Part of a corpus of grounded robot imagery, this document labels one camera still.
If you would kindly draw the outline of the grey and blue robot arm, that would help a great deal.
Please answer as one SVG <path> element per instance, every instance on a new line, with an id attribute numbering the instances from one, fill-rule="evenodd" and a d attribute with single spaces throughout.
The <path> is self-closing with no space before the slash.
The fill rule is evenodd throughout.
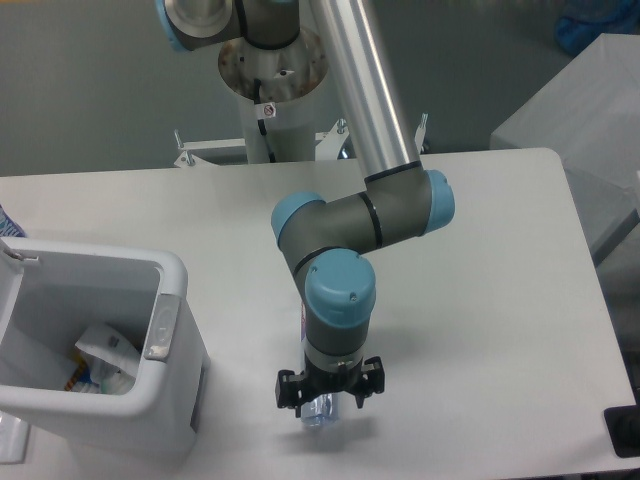
<path id="1" fill-rule="evenodd" d="M 334 201 L 294 193 L 271 216 L 302 307 L 301 371 L 278 373 L 276 403 L 323 426 L 337 420 L 341 393 L 363 403 L 385 388 L 381 360 L 364 355 L 376 301 L 367 254 L 445 227 L 455 201 L 446 177 L 424 168 L 404 125 L 370 3 L 314 1 L 311 10 L 315 30 L 303 27 L 295 1 L 156 5 L 174 48 L 220 46 L 220 75 L 248 104 L 246 148 L 266 163 L 314 151 L 314 132 L 285 110 L 327 76 L 336 81 L 365 188 Z"/>

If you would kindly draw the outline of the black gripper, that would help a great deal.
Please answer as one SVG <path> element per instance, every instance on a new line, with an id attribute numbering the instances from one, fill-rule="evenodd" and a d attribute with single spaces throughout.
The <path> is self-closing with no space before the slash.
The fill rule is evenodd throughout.
<path id="1" fill-rule="evenodd" d="M 362 408 L 365 400 L 385 391 L 385 371 L 382 359 L 374 356 L 361 359 L 356 364 L 336 372 L 328 372 L 304 357 L 304 370 L 280 370 L 275 385 L 276 405 L 279 409 L 294 411 L 302 416 L 302 406 L 320 395 L 347 392 L 355 398 L 356 407 Z"/>

